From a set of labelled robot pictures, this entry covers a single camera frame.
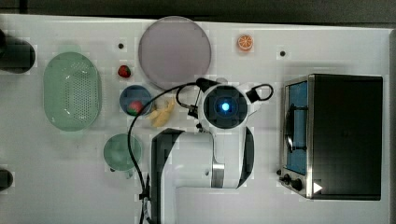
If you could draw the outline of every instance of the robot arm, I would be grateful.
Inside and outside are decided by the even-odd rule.
[[[177,188],[237,189],[252,172],[254,141],[246,123],[261,104],[254,100],[260,99],[259,94],[249,85],[233,87],[206,79],[198,79],[197,84],[204,92],[198,120],[207,133],[167,129],[152,140],[151,219],[155,223],[177,223]]]

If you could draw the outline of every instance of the toaster oven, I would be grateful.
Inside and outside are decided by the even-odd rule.
[[[382,95],[382,77],[285,83],[281,184],[308,199],[380,200]]]

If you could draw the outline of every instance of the pink plate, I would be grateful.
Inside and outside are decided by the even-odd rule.
[[[202,77],[211,59],[204,30],[182,17],[165,17],[153,23],[140,39],[138,52],[146,77],[165,90]]]

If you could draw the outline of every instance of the dark floor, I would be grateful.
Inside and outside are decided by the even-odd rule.
[[[1,0],[0,12],[396,27],[390,0]]]

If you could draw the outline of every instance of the white table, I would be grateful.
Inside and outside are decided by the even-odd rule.
[[[155,95],[143,79],[137,46],[154,21],[0,15],[0,28],[28,40],[37,53],[25,75],[0,72],[0,167],[14,176],[0,194],[0,223],[137,223],[139,181],[111,173],[103,158],[112,135],[132,121],[120,110],[120,92],[133,83]],[[389,30],[198,22],[212,45],[208,77],[256,81],[276,87],[274,97],[248,121],[255,137],[254,175],[240,189],[180,189],[179,223],[389,223]],[[240,34],[254,38],[253,51],[238,52]],[[125,48],[118,49],[123,43]],[[103,106],[88,129],[64,133],[44,114],[43,73],[61,45],[79,45],[103,81]],[[285,57],[279,52],[286,51]],[[122,64],[134,67],[128,80]],[[311,73],[379,75],[385,80],[382,199],[379,202],[307,201],[277,182],[280,145],[280,88],[285,80]],[[182,100],[194,103],[189,91]],[[150,139],[160,131],[139,120],[141,168],[148,171]],[[194,131],[187,111],[175,108],[167,127]]]

